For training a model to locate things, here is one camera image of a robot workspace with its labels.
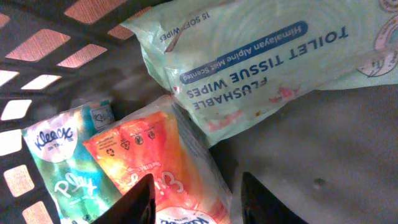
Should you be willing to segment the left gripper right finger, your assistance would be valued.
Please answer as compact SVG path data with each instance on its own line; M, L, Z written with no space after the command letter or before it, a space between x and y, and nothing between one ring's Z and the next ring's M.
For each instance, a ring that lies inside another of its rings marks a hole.
M307 224L250 172L243 172L241 205L244 224Z

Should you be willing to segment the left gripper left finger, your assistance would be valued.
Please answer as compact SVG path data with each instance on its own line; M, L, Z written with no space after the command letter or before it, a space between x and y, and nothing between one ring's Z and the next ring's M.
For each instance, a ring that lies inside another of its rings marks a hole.
M145 175L93 224L155 224L153 175Z

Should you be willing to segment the teal Kleenex tissue pack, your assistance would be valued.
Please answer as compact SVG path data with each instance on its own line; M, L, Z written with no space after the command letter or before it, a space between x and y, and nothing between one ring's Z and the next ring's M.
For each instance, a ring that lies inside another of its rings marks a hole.
M62 223L91 223L122 197L83 144L113 122L110 102L103 100L22 130Z

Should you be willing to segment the orange Kleenex tissue pack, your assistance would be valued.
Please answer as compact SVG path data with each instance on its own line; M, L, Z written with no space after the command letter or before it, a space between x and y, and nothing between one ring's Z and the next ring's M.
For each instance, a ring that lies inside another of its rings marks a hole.
M171 96L127 115L84 146L123 195L153 176L157 223L230 223L231 192Z

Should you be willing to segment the mint toilet wipes pack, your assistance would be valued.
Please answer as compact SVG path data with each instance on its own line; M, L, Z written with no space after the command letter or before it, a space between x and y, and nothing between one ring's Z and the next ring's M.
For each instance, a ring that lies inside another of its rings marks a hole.
M123 26L211 145L310 91L397 83L393 0L179 0Z

